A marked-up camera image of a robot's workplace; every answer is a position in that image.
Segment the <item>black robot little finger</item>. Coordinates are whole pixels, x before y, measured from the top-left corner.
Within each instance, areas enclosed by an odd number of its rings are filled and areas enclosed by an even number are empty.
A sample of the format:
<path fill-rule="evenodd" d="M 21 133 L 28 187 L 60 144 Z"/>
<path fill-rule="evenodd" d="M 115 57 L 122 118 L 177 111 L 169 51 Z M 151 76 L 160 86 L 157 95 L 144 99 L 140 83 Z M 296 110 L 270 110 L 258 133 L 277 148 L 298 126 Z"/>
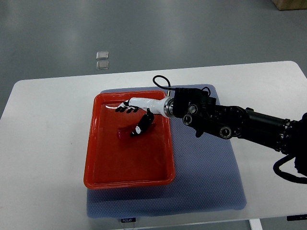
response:
<path fill-rule="evenodd" d="M 129 101 L 123 101 L 118 108 L 127 108 L 129 107 Z"/>

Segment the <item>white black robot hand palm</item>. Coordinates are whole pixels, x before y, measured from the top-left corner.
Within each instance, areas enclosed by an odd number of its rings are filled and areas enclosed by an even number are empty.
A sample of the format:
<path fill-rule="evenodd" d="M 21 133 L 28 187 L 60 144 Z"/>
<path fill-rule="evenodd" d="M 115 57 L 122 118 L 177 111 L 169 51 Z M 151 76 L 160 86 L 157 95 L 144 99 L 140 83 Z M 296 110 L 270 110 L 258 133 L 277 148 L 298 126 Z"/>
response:
<path fill-rule="evenodd" d="M 154 115 L 162 115 L 169 118 L 170 113 L 167 111 L 169 101 L 170 97 L 165 97 L 161 100 L 132 97 L 129 99 L 129 106 L 138 107 L 144 111 L 149 109 Z"/>

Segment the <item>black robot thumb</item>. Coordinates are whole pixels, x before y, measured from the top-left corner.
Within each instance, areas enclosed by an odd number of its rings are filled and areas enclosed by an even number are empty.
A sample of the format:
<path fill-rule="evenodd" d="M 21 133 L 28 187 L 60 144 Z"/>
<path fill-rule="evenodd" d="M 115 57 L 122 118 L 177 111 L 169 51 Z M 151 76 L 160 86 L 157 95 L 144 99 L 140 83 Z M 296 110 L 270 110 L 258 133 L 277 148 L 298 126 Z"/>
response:
<path fill-rule="evenodd" d="M 154 114 L 150 111 L 150 109 L 146 110 L 146 113 L 142 116 L 134 130 L 131 132 L 130 136 L 138 136 L 144 133 L 153 123 L 154 121 Z"/>

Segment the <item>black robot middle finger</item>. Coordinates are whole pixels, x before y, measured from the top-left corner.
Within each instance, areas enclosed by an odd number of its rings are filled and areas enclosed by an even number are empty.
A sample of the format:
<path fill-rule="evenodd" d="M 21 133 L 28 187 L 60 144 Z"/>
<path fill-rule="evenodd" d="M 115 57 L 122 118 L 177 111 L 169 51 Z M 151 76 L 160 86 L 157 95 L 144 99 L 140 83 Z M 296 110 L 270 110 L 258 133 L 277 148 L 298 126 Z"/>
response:
<path fill-rule="evenodd" d="M 126 113 L 130 113 L 131 112 L 131 107 L 119 107 L 118 108 L 118 111 L 123 113 L 123 112 L 126 112 Z"/>

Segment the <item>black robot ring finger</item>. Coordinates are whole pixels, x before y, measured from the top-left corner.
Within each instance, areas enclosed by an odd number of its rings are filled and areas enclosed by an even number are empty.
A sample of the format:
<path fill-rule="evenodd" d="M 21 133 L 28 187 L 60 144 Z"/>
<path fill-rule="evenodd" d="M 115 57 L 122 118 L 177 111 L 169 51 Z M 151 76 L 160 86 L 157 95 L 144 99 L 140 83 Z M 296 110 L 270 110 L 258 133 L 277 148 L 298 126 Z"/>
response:
<path fill-rule="evenodd" d="M 128 107 L 127 108 L 116 108 L 115 109 L 115 112 L 125 112 L 126 110 L 128 109 Z"/>

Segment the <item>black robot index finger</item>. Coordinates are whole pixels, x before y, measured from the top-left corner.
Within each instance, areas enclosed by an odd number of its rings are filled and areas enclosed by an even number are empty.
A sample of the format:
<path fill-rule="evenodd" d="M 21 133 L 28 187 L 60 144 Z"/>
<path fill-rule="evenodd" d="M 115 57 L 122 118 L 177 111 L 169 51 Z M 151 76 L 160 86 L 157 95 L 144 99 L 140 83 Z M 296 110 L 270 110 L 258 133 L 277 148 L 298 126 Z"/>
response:
<path fill-rule="evenodd" d="M 136 113 L 138 111 L 138 107 L 129 107 L 126 111 L 126 113 Z"/>

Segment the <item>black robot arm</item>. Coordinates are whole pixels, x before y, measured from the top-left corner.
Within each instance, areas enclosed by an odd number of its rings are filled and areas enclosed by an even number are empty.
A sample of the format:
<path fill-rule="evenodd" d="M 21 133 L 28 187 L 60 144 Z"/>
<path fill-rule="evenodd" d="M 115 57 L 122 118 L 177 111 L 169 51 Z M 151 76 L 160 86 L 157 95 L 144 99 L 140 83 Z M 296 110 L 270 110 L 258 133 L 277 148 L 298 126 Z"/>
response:
<path fill-rule="evenodd" d="M 241 138 L 281 152 L 273 171 L 281 178 L 298 184 L 307 182 L 307 116 L 299 121 L 281 119 L 255 112 L 251 108 L 217 105 L 208 87 L 174 88 L 175 95 L 162 100 L 130 98 L 116 112 L 146 111 L 133 132 L 139 135 L 149 128 L 154 115 L 180 118 L 200 137 L 208 133 L 222 139 Z"/>

